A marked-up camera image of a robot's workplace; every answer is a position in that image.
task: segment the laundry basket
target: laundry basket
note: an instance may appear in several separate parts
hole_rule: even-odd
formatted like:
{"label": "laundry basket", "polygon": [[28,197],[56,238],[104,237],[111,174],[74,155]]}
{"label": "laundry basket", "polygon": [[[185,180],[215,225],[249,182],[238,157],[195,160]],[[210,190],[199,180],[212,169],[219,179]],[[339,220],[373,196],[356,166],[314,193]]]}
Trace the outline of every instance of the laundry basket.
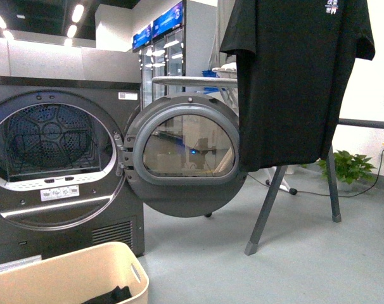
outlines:
{"label": "laundry basket", "polygon": [[110,242],[0,273],[0,304],[81,304],[128,286],[147,304],[149,279],[130,248]]}

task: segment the metal rack leg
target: metal rack leg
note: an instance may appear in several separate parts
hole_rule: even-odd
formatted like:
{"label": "metal rack leg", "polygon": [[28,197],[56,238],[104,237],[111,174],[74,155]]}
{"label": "metal rack leg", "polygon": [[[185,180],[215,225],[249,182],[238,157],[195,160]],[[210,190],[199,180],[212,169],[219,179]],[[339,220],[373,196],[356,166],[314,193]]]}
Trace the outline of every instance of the metal rack leg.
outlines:
{"label": "metal rack leg", "polygon": [[286,166],[278,167],[275,171],[274,177],[272,178],[271,186],[268,190],[264,204],[262,205],[260,215],[258,216],[257,222],[254,226],[254,230],[251,234],[251,238],[245,248],[246,255],[252,255],[257,252],[261,234],[266,226],[268,216],[275,202],[275,197],[278,193],[279,186],[281,185],[285,171]]}
{"label": "metal rack leg", "polygon": [[333,221],[339,223],[342,221],[342,215],[340,214],[340,205],[338,202],[338,191],[337,191],[337,179],[336,179],[336,168],[334,163],[333,146],[330,147],[329,155],[326,160],[327,176],[330,189],[330,201],[331,211],[333,213]]}

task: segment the gray floor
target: gray floor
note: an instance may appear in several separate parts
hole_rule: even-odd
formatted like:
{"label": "gray floor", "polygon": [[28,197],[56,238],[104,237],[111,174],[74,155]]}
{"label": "gray floor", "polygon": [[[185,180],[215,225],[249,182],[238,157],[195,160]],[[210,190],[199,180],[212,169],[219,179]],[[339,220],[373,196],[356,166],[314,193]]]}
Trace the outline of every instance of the gray floor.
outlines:
{"label": "gray floor", "polygon": [[[252,175],[266,179],[264,171]],[[313,171],[286,180],[299,191],[328,193]],[[280,191],[258,252],[246,256],[266,192],[248,178],[211,218],[174,218],[146,206],[139,260],[149,303],[384,303],[384,191],[341,198],[339,224],[328,197]]]}

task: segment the warning label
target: warning label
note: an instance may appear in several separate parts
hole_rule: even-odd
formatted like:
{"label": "warning label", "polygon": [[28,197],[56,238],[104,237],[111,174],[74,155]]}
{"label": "warning label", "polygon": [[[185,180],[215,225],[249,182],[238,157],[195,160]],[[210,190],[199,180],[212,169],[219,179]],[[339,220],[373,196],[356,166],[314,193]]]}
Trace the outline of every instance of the warning label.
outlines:
{"label": "warning label", "polygon": [[79,186],[59,187],[52,189],[40,190],[41,201],[52,201],[60,198],[71,198],[79,196]]}

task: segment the blue display screen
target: blue display screen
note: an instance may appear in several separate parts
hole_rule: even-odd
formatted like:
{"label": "blue display screen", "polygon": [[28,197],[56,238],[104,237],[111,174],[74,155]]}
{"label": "blue display screen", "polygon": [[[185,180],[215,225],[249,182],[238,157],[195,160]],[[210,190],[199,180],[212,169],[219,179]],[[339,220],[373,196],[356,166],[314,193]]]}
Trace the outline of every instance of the blue display screen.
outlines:
{"label": "blue display screen", "polygon": [[141,33],[133,36],[133,49],[144,46],[147,42],[151,41],[151,25],[148,25]]}
{"label": "blue display screen", "polygon": [[182,24],[182,2],[175,5],[168,12],[158,17],[153,23],[153,38]]}

